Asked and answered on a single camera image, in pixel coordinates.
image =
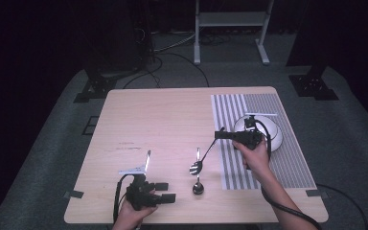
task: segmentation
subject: gray carpet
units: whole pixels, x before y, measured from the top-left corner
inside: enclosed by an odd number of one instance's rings
[[[178,35],[154,36],[156,49],[182,39]],[[332,68],[324,82],[335,91],[339,101],[299,98],[289,75],[305,74],[308,67],[286,67],[294,34],[270,34],[266,47],[270,65],[261,64],[254,35],[232,35],[228,42],[201,46],[201,65],[211,87],[273,86],[276,88],[305,155],[316,183],[346,193],[361,207],[368,220],[368,113],[350,91],[345,79]],[[162,67],[154,73],[159,86],[206,87],[202,73],[180,54],[193,59],[193,46],[172,48],[157,55]],[[148,69],[159,66],[159,60]],[[117,82],[117,89],[139,76]],[[91,116],[99,116],[104,99],[73,103],[87,82],[80,71],[69,82],[40,134],[22,169],[0,206],[0,229],[108,229],[111,225],[67,224],[63,216],[68,204],[64,198],[72,191],[89,146],[89,135],[81,135]],[[126,88],[154,88],[150,75],[134,80]],[[364,229],[363,219],[345,196],[321,188],[330,218],[324,229]],[[279,229],[276,223],[261,223],[261,229]],[[151,229],[246,229],[243,225],[153,226]]]

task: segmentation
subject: black and white striped mat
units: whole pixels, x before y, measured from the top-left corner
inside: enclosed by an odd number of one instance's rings
[[[269,118],[283,132],[282,145],[271,154],[270,168],[285,188],[312,188],[315,183],[304,159],[303,153],[281,109],[281,102],[275,94],[231,94],[211,95],[215,129],[225,127],[234,131],[235,122],[245,112],[270,113]],[[223,190],[260,189],[259,182],[250,171],[243,168],[242,156],[234,150],[232,141],[218,140],[220,149],[221,182]]]

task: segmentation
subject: table top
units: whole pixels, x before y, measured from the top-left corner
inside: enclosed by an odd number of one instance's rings
[[[204,161],[200,182],[205,192],[193,194],[196,176],[189,174],[189,168],[196,161],[196,148],[203,155],[216,130],[211,97],[231,94],[270,94],[280,101],[272,87],[110,91],[74,188],[83,196],[70,197],[65,221],[112,223],[116,186],[122,177],[119,171],[143,165],[151,150],[147,181],[169,183],[168,191],[156,194],[176,194],[176,201],[161,204],[144,223],[277,222],[259,189],[222,188],[219,148],[213,147]],[[278,109],[286,114],[281,104]],[[290,132],[285,138],[295,139],[292,129]],[[125,178],[121,194],[132,180],[132,176]],[[307,190],[315,189],[314,184],[286,188],[305,214],[323,222],[328,213],[321,197],[307,195]]]

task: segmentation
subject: dark background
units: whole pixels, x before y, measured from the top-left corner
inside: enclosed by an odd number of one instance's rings
[[[92,47],[81,38],[81,27],[85,35],[99,39],[94,45],[104,45],[107,33],[84,26],[88,22],[78,16],[79,7],[86,3],[0,0],[0,203],[61,91],[90,62],[86,58],[91,57]],[[265,1],[201,3],[204,11],[212,12],[265,8]],[[325,59],[368,111],[368,1],[308,3],[275,2],[269,32],[298,31],[287,65],[312,65]],[[195,1],[151,0],[149,5],[152,30],[194,28]],[[89,22],[100,23],[101,11],[97,9],[94,15],[99,17]]]

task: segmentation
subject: human hand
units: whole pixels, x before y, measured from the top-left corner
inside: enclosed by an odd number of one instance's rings
[[[157,206],[142,207],[140,211],[136,211],[129,201],[124,200],[112,230],[132,230],[142,223],[143,218],[152,214],[157,208]]]
[[[245,168],[249,166],[257,180],[262,182],[262,176],[271,173],[271,169],[268,166],[269,159],[264,137],[259,145],[253,150],[236,141],[232,141],[232,144],[241,152],[243,166]]]

